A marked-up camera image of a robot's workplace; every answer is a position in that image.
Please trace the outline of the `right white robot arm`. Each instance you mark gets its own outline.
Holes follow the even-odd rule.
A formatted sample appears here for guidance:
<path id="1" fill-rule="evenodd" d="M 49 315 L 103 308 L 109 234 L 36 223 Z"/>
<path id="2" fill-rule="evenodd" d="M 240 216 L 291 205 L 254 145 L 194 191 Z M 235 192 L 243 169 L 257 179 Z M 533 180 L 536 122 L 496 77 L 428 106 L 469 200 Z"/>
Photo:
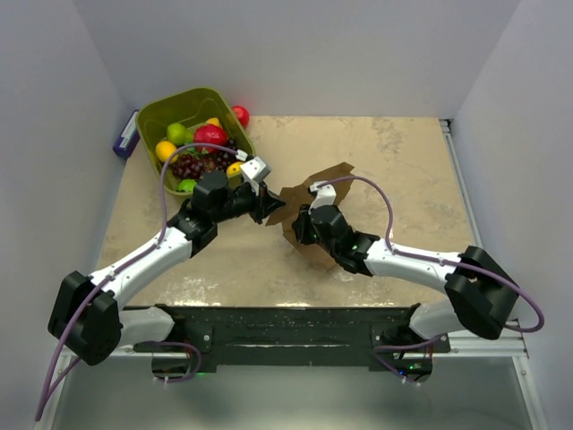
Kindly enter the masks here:
<path id="1" fill-rule="evenodd" d="M 292 228 L 298 244 L 319 246 L 345 271 L 406 280 L 444 294 L 440 302 L 412 305 L 382 332 L 382 346 L 417 352 L 430 340 L 462 330 L 496 340 L 517 302 L 508 275 L 476 246 L 462 254 L 393 251 L 379 236 L 353 229 L 335 205 L 303 205 Z"/>

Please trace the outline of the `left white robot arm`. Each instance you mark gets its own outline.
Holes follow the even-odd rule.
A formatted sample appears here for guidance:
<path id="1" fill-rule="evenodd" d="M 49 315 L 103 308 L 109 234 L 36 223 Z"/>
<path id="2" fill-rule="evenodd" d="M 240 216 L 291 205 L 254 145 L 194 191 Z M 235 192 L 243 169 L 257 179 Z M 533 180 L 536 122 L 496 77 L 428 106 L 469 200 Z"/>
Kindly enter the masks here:
<path id="1" fill-rule="evenodd" d="M 237 188 L 230 187 L 223 172 L 205 174 L 177 214 L 145 245 L 90 275 L 67 275 L 48 322 L 56 348 L 69 348 L 94 366 L 125 345 L 156 342 L 165 351 L 182 347 L 185 329 L 167 309 L 128 310 L 126 305 L 162 273 L 204 249 L 217 236 L 219 223 L 245 214 L 262 223 L 284 206 L 264 182 L 268 168 L 246 162 L 241 173 L 244 181 Z"/>

